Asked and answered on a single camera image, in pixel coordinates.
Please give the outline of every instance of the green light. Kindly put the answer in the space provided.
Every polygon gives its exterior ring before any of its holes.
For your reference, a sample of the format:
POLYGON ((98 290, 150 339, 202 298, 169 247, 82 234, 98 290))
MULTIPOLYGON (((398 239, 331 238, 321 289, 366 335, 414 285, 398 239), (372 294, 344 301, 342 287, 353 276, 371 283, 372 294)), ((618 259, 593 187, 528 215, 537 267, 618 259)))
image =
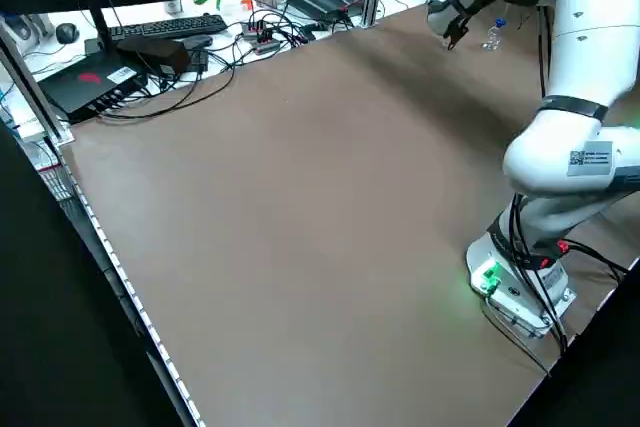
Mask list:
POLYGON ((486 262, 486 269, 482 272, 482 284, 481 289, 489 294, 493 294, 500 285, 500 269, 502 266, 499 262, 488 261, 486 262))

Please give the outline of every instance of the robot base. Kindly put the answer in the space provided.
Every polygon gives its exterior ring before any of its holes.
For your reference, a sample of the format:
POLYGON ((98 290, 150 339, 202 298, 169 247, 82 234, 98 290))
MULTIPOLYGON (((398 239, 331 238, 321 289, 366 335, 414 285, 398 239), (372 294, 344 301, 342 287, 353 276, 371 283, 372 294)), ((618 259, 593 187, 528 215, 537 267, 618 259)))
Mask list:
MULTIPOLYGON (((530 337, 542 338, 551 330, 551 319, 541 312, 540 304, 530 293, 529 287, 514 274, 509 262, 500 255, 488 233, 469 246, 467 267, 471 288, 482 297, 488 297, 491 290, 495 289, 490 302, 509 323, 530 337)), ((558 300, 554 304, 558 316, 562 317, 575 300, 576 294, 566 287, 567 274, 560 261, 546 270, 547 274, 542 275, 545 287, 549 291, 554 288, 562 289, 556 294, 558 300)))

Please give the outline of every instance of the sticker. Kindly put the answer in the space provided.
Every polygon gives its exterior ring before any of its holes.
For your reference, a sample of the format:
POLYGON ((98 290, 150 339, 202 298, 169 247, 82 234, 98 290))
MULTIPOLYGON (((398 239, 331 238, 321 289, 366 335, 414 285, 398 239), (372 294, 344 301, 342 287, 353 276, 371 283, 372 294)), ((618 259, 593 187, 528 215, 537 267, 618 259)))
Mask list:
POLYGON ((567 176, 609 175, 612 150, 613 142, 585 142, 583 150, 571 151, 567 176))
POLYGON ((542 283, 544 285, 544 287, 549 290, 550 288, 552 288, 556 282, 558 282, 558 280, 560 280, 560 277, 562 276, 562 273, 564 271, 562 270, 562 268, 560 267, 560 264, 555 264, 555 268, 553 268, 551 270, 551 272, 549 272, 549 274, 546 277, 542 278, 542 283))
POLYGON ((114 84, 121 84, 125 80, 128 80, 135 75, 135 70, 130 69, 129 67, 122 67, 121 69, 116 70, 113 74, 107 75, 107 79, 109 79, 114 84))
POLYGON ((607 192, 635 192, 640 190, 640 166, 618 167, 607 192))

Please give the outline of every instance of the brown table surface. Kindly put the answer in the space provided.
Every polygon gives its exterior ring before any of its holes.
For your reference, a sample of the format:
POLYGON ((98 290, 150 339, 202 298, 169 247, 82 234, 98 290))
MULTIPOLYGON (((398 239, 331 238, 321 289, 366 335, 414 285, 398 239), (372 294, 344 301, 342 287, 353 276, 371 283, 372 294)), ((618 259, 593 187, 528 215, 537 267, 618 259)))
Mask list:
MULTIPOLYGON (((464 263, 539 102, 535 20, 494 53, 470 26, 447 52, 413 9, 74 129, 65 158, 208 425, 504 425, 541 378, 464 263)), ((576 237, 629 264, 635 212, 576 237)), ((577 255, 570 332, 613 287, 577 255)))

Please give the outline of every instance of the red object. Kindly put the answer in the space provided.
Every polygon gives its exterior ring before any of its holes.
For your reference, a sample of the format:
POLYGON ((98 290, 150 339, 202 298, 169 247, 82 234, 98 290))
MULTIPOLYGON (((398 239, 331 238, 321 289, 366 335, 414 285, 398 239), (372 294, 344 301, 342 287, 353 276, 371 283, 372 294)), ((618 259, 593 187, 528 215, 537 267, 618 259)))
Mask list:
POLYGON ((558 244, 558 248, 563 254, 566 254, 567 252, 569 252, 569 244, 567 242, 565 242, 564 240, 559 240, 557 244, 558 244))
POLYGON ((78 75, 78 80, 80 82, 87 82, 90 84, 98 84, 102 83, 102 79, 93 72, 84 72, 83 74, 78 75))
POLYGON ((247 10, 253 10, 253 0, 241 0, 240 3, 244 5, 247 10))

